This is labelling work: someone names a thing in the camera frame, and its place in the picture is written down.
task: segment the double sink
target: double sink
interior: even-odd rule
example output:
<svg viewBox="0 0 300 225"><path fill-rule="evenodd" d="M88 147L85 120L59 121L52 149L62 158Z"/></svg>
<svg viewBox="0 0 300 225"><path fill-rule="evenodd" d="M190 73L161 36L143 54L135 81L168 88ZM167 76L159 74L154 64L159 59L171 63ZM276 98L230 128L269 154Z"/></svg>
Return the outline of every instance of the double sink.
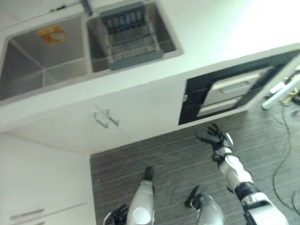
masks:
<svg viewBox="0 0 300 225"><path fill-rule="evenodd" d="M163 52L163 57L156 60L180 55L181 51L170 26L163 21L156 4L145 4L144 10L158 47ZM27 98L47 90L83 82L91 74L96 78L135 66L128 64L129 67L110 67L111 46L105 42L107 30L99 16L101 11L101 8L96 10L89 18L77 15L7 38L6 52L2 59L0 101L7 99L6 101L11 102L16 98ZM144 63L149 62L140 61L136 64Z"/></svg>

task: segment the gray carpet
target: gray carpet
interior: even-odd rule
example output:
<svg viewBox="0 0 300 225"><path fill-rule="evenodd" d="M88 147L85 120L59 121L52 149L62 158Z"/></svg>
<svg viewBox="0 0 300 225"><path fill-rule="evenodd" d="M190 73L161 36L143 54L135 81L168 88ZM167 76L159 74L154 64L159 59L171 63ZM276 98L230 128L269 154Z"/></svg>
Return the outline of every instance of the gray carpet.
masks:
<svg viewBox="0 0 300 225"><path fill-rule="evenodd" d="M291 205L294 190L300 188L300 107L285 107L292 133L292 152L278 172L276 186L280 196ZM214 122L230 133L234 152L252 174L257 186L286 215L290 225L300 225L300 217L286 208L275 196L271 176L287 150L287 132L280 124L281 106L269 111L260 106L249 112L224 117ZM196 212L183 203L189 192L200 185L221 206L226 225L244 225L238 199L226 189L217 165L210 160L210 146L195 137L196 129L208 123L157 136L131 145L91 156L91 175L97 224L123 203L130 203L146 166L155 169L155 220L159 225L195 225ZM300 208L300 192L295 197Z"/></svg>

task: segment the white countertop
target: white countertop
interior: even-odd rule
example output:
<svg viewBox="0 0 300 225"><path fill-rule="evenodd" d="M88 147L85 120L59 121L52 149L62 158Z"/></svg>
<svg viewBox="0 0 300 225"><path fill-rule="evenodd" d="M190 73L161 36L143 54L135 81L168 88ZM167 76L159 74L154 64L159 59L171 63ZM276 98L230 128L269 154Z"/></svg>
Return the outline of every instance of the white countertop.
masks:
<svg viewBox="0 0 300 225"><path fill-rule="evenodd" d="M212 65L226 60L295 44L300 49L299 8L296 0L159 0L181 45L181 56L137 66L86 82L35 95L0 107L0 131L8 130L55 110L97 96L131 88L203 68L204 74L218 69ZM81 6L18 24L0 31L4 56L7 36L82 12Z"/></svg>

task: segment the dish drying rack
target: dish drying rack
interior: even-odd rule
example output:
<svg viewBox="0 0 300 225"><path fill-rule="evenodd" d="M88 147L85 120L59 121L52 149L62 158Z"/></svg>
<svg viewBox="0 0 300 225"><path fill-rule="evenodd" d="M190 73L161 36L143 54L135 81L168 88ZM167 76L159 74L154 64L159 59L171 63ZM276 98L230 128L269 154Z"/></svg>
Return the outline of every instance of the dish drying rack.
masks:
<svg viewBox="0 0 300 225"><path fill-rule="evenodd" d="M100 14L111 70L118 70L163 57L156 34L142 2Z"/></svg>

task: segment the faucet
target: faucet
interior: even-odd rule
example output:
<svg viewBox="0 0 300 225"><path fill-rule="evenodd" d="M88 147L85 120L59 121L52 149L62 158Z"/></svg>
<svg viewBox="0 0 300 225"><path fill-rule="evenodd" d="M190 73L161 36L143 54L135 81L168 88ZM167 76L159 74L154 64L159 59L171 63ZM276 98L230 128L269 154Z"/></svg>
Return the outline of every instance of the faucet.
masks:
<svg viewBox="0 0 300 225"><path fill-rule="evenodd" d="M93 9L90 6L89 0L80 0L82 7L87 15L93 15Z"/></svg>

